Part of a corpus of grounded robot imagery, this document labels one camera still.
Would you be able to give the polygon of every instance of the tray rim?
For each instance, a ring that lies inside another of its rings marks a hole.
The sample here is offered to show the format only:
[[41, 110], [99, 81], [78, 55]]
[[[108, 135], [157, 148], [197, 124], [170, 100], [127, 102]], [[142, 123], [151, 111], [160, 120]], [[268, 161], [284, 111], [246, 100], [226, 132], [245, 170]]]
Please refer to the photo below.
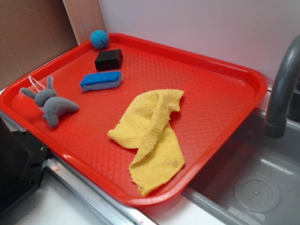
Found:
[[[171, 60], [176, 60], [180, 62], [185, 62], [189, 65], [198, 66], [198, 67], [206, 67], [204, 69], [213, 71], [215, 73], [220, 73], [222, 75], [228, 75], [230, 73], [230, 77], [233, 77], [238, 80], [243, 80], [248, 83], [255, 92], [255, 97], [252, 99], [251, 104], [244, 108], [244, 110], [236, 117], [236, 119], [223, 131], [223, 133], [216, 139], [216, 141], [204, 152], [201, 158], [210, 159], [222, 146], [222, 144], [230, 137], [230, 135], [238, 128], [238, 126], [246, 119], [246, 117], [255, 109], [257, 104], [262, 100], [267, 92], [267, 82], [263, 75], [258, 71], [253, 69], [243, 67], [240, 65], [236, 65], [230, 62], [226, 62], [223, 60], [218, 60], [215, 58], [199, 55], [196, 53], [180, 50], [174, 47], [169, 47], [166, 45], [158, 44], [155, 42], [143, 40], [137, 37], [128, 36], [125, 34], [109, 34], [110, 42], [123, 44], [129, 47], [135, 46], [136, 43], [139, 43], [139, 49], [141, 51], [146, 51], [148, 53], [158, 54], [160, 56], [166, 57]], [[28, 80], [28, 76], [31, 75], [35, 79], [40, 80], [46, 77], [48, 74], [54, 72], [57, 68], [57, 64], [59, 64], [59, 68], [63, 65], [66, 65], [68, 62], [76, 59], [77, 57], [83, 55], [89, 50], [92, 50], [93, 46], [90, 41], [86, 41], [85, 43], [73, 48], [72, 50], [64, 53], [63, 55], [55, 58], [54, 60], [46, 63], [42, 67], [34, 70], [23, 78], [19, 79], [15, 83], [9, 85], [3, 93], [0, 95], [0, 109], [11, 117], [14, 121], [19, 123], [22, 127], [29, 130], [33, 135], [39, 138], [41, 141], [48, 144], [51, 142], [48, 137], [36, 129], [33, 125], [31, 125], [24, 118], [19, 116], [19, 113], [15, 112], [11, 109], [10, 101], [15, 97], [14, 94], [19, 92], [20, 87], [29, 87], [31, 83]], [[60, 146], [58, 143], [52, 142], [49, 144], [50, 149], [55, 149]], [[113, 182], [102, 176], [101, 174], [92, 171], [89, 167], [74, 158], [63, 158], [68, 164], [72, 167], [76, 168], [79, 172], [84, 173], [84, 171], [89, 171], [90, 180], [98, 180], [99, 176], [102, 179], [106, 179], [108, 181], [103, 188], [107, 193], [111, 196], [115, 197], [118, 201], [122, 203], [132, 205], [132, 206], [146, 206], [146, 205], [154, 205], [165, 200], [168, 200], [172, 197], [175, 197], [177, 194], [183, 191], [183, 189], [188, 185], [188, 183], [199, 173], [199, 171], [204, 167], [206, 162], [209, 160], [203, 160], [199, 158], [194, 165], [189, 169], [182, 177], [182, 179], [175, 184], [170, 190], [164, 192], [158, 196], [149, 196], [149, 197], [133, 197], [129, 194], [124, 194], [123, 189], [117, 187]]]

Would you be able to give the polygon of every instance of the black sponge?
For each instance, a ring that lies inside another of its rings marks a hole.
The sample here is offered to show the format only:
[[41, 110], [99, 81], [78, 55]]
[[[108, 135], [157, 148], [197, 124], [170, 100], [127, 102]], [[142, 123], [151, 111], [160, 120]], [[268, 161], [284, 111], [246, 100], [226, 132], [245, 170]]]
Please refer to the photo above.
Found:
[[121, 49], [99, 52], [95, 65], [97, 70], [119, 69], [123, 62]]

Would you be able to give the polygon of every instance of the bunny ear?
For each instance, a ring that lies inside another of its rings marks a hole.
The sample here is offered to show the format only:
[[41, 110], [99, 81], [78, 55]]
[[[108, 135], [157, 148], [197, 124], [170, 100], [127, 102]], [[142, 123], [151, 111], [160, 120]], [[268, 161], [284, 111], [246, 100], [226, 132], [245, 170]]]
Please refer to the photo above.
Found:
[[53, 89], [53, 77], [52, 76], [48, 76], [48, 79], [47, 79], [47, 88]]
[[36, 94], [33, 91], [31, 91], [27, 88], [21, 88], [20, 92], [23, 93], [24, 95], [30, 97], [30, 98], [33, 98], [33, 99], [36, 96]]

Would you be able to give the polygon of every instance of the white wall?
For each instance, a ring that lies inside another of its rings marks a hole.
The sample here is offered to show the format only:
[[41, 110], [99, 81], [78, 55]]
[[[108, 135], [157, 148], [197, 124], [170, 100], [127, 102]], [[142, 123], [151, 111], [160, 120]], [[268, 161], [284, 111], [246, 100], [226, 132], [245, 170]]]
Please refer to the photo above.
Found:
[[269, 86], [300, 34], [300, 0], [98, 0], [106, 31], [233, 62]]

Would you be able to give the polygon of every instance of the gray faucet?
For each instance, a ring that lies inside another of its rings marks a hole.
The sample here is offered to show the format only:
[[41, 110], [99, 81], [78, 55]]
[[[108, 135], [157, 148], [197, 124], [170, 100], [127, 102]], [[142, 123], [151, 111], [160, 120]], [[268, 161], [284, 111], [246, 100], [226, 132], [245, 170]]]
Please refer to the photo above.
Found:
[[285, 134], [286, 118], [300, 122], [300, 35], [290, 44], [280, 64], [264, 121], [271, 138]]

